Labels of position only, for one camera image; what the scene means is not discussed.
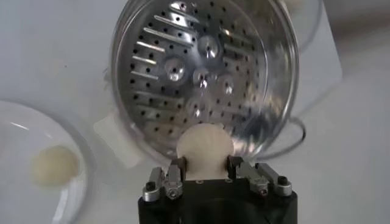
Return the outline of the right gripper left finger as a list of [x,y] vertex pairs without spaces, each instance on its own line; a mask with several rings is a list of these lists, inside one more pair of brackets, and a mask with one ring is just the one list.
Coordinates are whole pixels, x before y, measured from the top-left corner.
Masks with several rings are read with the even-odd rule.
[[176,158],[171,161],[165,173],[161,167],[155,167],[149,181],[143,187],[142,199],[145,202],[155,202],[163,197],[176,200],[183,194],[183,183],[186,178],[186,159]]

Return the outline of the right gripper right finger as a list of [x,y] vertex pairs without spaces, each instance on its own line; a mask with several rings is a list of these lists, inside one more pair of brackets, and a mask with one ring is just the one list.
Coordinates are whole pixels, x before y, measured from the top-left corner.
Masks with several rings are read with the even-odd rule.
[[279,175],[266,163],[250,163],[239,156],[227,157],[228,178],[236,180],[245,178],[249,182],[250,190],[260,196],[267,196],[270,192],[281,196],[292,195],[292,184],[287,177]]

